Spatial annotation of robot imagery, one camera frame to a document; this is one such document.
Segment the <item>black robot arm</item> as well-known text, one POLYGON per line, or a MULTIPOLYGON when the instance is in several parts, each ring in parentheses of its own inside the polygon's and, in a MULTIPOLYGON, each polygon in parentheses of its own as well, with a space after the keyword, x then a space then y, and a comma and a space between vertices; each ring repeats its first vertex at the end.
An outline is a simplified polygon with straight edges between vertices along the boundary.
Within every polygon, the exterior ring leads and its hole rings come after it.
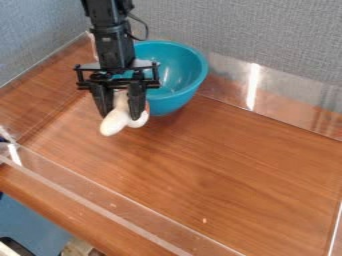
POLYGON ((160 87, 159 64, 136 58, 128 18, 148 25, 131 14, 135 8, 132 0, 80 0, 85 16, 92 27, 89 32, 95 39, 97 61, 76 64, 77 89, 88 90, 103 117, 113 110, 116 90, 125 90, 128 112, 137 120, 145 109, 148 89, 160 87))

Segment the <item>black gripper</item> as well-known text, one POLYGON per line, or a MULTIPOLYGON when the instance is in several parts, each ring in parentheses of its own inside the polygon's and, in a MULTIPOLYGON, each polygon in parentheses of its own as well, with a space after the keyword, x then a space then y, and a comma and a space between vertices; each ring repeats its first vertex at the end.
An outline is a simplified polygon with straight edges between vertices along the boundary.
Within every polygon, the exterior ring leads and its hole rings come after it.
POLYGON ((124 68, 101 68, 97 62, 75 65, 77 89, 91 91, 101 117, 113 109, 113 89, 128 88, 131 119, 140 118, 145 109, 145 88, 160 87, 159 66, 159 62, 141 59, 135 59, 124 68))

